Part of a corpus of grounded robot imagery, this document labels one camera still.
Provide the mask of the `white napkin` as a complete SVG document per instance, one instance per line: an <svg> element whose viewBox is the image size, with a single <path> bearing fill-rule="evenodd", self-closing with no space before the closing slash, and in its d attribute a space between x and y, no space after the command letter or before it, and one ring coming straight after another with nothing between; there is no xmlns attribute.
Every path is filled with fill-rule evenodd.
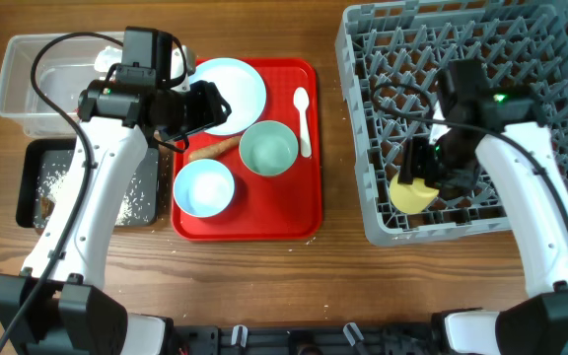
<svg viewBox="0 0 568 355"><path fill-rule="evenodd" d="M108 69L115 63L121 62L122 50L116 47L107 46L101 50L94 61L94 69L100 73L107 73Z"/></svg>

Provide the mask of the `dark brown food scrap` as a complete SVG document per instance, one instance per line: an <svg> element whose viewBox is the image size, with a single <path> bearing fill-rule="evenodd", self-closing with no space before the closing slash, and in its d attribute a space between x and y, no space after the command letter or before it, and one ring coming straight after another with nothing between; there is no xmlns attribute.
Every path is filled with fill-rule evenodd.
<svg viewBox="0 0 568 355"><path fill-rule="evenodd" d="M39 199L39 212L40 218L46 220L48 217L51 216L55 203L50 200L48 197L41 197Z"/></svg>

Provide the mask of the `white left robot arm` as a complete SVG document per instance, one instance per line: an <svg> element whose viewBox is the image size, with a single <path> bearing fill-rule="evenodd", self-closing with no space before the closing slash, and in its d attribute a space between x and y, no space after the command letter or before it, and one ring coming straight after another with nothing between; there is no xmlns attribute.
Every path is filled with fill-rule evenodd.
<svg viewBox="0 0 568 355"><path fill-rule="evenodd" d="M66 122L76 145L62 196L16 275L0 274L1 345L20 354L183 354L172 319L132 314L105 293L107 249L122 198L151 144L184 153L230 105L169 33L125 30L119 62L92 81Z"/></svg>

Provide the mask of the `green bowl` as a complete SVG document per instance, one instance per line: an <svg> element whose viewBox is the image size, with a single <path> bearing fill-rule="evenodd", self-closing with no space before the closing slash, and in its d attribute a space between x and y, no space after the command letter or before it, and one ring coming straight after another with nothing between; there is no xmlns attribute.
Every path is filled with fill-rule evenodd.
<svg viewBox="0 0 568 355"><path fill-rule="evenodd" d="M276 177L288 171L299 155L295 133L284 123L264 120L249 127L239 143L243 164L254 174Z"/></svg>

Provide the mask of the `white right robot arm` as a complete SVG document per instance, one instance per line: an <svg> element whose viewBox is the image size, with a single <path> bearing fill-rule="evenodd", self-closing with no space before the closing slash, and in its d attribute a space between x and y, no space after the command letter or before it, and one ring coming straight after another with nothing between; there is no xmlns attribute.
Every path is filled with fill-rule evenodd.
<svg viewBox="0 0 568 355"><path fill-rule="evenodd" d="M435 324L457 354L568 354L568 190L538 97L528 87L492 88L479 62L437 75L427 138L411 138L390 182L392 204L417 213L445 192L495 186L512 228L528 298L501 312L449 311Z"/></svg>

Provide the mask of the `small light blue bowl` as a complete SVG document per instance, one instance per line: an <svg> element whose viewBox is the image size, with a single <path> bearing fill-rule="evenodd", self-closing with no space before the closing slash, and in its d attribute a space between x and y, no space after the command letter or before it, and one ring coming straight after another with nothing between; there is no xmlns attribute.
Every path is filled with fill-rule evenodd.
<svg viewBox="0 0 568 355"><path fill-rule="evenodd" d="M177 207L195 218L222 213L236 191L231 171L222 163L201 159L181 168L174 181L173 198Z"/></svg>

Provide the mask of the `yellow plastic cup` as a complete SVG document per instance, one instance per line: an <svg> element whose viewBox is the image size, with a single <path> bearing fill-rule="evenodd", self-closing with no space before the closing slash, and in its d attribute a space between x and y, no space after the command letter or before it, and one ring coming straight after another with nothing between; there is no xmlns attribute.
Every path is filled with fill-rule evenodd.
<svg viewBox="0 0 568 355"><path fill-rule="evenodd" d="M424 211L439 195L439 190L425 184L423 178L412 183L400 183L394 176L389 185L391 204L401 213L417 214Z"/></svg>

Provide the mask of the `cooked white rice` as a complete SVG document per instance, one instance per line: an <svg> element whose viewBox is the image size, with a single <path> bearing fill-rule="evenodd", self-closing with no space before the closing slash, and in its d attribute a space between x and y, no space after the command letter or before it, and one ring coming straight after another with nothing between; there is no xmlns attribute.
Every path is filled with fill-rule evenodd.
<svg viewBox="0 0 568 355"><path fill-rule="evenodd" d="M54 203L63 194L64 181L72 160L72 150L48 150L39 160L36 188L32 199L30 227L43 229L48 222L40 218L39 199L48 197ZM160 152L149 148L123 195L115 226L145 226L157 216L157 191Z"/></svg>

